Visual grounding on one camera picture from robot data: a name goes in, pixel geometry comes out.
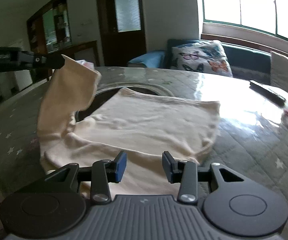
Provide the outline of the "cream knit garment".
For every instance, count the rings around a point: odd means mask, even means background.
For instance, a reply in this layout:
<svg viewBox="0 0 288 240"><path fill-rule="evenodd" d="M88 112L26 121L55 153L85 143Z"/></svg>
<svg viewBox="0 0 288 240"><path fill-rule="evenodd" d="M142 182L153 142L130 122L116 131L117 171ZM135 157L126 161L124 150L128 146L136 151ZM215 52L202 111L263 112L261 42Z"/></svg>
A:
<svg viewBox="0 0 288 240"><path fill-rule="evenodd" d="M40 163L46 172L78 163L127 154L122 181L110 185L117 194L177 195L162 168L162 154L201 162L218 134L217 101L156 96L122 88L99 109L77 122L75 113L92 103L101 74L66 57L51 78L38 116Z"/></svg>

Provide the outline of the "dark wooden display cabinet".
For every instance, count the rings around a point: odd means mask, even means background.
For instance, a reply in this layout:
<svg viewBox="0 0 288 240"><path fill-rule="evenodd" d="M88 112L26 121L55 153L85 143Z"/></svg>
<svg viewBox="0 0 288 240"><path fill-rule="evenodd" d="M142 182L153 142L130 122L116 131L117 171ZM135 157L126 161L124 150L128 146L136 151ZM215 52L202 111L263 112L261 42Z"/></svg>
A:
<svg viewBox="0 0 288 240"><path fill-rule="evenodd" d="M75 60L100 63L97 41L73 44L69 27L67 0L51 0L27 20L30 50L58 63L67 55Z"/></svg>

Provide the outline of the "tissue box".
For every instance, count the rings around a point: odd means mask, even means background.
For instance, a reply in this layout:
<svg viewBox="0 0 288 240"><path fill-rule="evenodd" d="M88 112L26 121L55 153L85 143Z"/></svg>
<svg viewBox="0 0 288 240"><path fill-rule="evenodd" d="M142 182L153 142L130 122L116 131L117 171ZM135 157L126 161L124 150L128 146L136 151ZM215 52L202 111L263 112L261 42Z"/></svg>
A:
<svg viewBox="0 0 288 240"><path fill-rule="evenodd" d="M88 62L85 60L77 60L76 62L83 65L84 67L88 69L94 70L94 64L92 62Z"/></svg>

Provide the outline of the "black round induction cooktop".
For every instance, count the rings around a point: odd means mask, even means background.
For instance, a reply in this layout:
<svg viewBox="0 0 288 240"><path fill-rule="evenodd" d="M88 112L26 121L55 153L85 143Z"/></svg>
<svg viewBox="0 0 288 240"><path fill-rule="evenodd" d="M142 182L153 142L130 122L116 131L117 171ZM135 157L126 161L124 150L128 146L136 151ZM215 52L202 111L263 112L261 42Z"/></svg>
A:
<svg viewBox="0 0 288 240"><path fill-rule="evenodd" d="M91 105L86 110L77 111L75 113L76 121L77 122L82 121L87 116L90 116L94 111L100 108L104 103L106 103L122 88L128 88L135 92L143 94L162 95L162 93L158 92L155 88L148 88L142 85L115 85L115 86L103 87L96 92Z"/></svg>

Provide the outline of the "dark wooden door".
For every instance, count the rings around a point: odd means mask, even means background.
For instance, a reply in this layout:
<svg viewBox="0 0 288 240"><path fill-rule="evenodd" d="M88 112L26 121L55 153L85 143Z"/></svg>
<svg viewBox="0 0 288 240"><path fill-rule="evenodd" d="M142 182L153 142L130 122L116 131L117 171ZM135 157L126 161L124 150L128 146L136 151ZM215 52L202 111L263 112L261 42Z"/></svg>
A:
<svg viewBox="0 0 288 240"><path fill-rule="evenodd" d="M126 67L147 52L142 0L97 0L106 67Z"/></svg>

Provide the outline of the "blue sofa cushion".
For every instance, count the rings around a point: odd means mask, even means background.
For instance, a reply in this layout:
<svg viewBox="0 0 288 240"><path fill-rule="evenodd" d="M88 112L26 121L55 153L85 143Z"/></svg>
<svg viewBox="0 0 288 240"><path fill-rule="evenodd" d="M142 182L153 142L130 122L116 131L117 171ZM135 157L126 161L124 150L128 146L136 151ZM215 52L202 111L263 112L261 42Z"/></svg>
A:
<svg viewBox="0 0 288 240"><path fill-rule="evenodd" d="M130 60L128 67L163 68L165 59L164 50L154 50Z"/></svg>

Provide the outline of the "black remote control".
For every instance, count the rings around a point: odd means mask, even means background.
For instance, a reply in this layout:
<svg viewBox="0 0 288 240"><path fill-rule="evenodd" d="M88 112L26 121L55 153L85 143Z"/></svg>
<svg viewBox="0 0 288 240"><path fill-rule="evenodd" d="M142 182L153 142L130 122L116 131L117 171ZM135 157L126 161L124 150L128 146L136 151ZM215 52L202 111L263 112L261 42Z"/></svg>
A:
<svg viewBox="0 0 288 240"><path fill-rule="evenodd" d="M284 97L269 88L265 88L263 84L258 83L257 81L250 80L250 88L279 107L283 107L285 105L286 99Z"/></svg>

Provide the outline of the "butterfly print pillow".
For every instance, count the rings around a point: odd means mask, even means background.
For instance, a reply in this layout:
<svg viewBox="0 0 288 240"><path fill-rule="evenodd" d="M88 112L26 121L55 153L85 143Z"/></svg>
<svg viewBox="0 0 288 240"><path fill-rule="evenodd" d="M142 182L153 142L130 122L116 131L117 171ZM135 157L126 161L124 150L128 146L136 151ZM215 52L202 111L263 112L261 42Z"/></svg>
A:
<svg viewBox="0 0 288 240"><path fill-rule="evenodd" d="M198 41L172 48L171 68L233 77L220 41Z"/></svg>

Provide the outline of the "teal sofa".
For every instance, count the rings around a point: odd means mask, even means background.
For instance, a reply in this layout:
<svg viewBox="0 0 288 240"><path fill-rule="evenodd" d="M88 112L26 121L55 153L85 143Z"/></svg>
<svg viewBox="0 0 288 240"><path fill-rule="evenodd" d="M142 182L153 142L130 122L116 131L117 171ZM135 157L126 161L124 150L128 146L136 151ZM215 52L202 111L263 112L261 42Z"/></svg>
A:
<svg viewBox="0 0 288 240"><path fill-rule="evenodd" d="M288 84L287 56L219 40L170 39L166 50L138 56L128 66L215 74L274 86Z"/></svg>

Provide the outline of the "white plain pillow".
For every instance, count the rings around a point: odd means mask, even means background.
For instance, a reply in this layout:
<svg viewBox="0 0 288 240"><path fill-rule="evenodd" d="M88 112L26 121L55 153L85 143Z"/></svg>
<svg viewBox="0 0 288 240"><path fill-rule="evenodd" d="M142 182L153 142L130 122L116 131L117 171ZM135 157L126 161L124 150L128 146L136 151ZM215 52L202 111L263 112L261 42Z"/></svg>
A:
<svg viewBox="0 0 288 240"><path fill-rule="evenodd" d="M270 83L288 92L288 57L271 52Z"/></svg>

